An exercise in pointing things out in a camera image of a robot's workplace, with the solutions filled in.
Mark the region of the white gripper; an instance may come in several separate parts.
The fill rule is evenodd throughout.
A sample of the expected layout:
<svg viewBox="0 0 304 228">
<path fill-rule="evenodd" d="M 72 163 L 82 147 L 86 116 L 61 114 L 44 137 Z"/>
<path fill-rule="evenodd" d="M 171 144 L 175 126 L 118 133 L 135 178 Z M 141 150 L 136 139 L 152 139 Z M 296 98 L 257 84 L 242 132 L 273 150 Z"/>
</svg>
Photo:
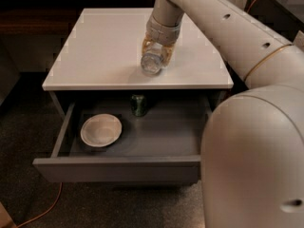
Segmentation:
<svg viewBox="0 0 304 228">
<path fill-rule="evenodd" d="M 180 35 L 181 19 L 182 16 L 179 16 L 173 26 L 167 26 L 158 22 L 154 16 L 151 15 L 146 23 L 146 34 L 142 40 L 142 55 L 151 49 L 155 42 L 159 43 L 163 45 L 161 48 L 162 65 L 167 67 L 175 49 L 174 44 Z"/>
</svg>

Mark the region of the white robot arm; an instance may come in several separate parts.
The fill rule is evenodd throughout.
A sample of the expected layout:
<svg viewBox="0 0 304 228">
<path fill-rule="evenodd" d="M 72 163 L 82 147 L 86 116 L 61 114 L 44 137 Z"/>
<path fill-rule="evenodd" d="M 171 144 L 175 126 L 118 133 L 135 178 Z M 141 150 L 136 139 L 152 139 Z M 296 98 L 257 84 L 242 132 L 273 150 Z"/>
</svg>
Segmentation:
<svg viewBox="0 0 304 228">
<path fill-rule="evenodd" d="M 188 15 L 247 85 L 203 130 L 206 228 L 304 228 L 304 53 L 231 0 L 156 0 L 146 43 Z"/>
</svg>

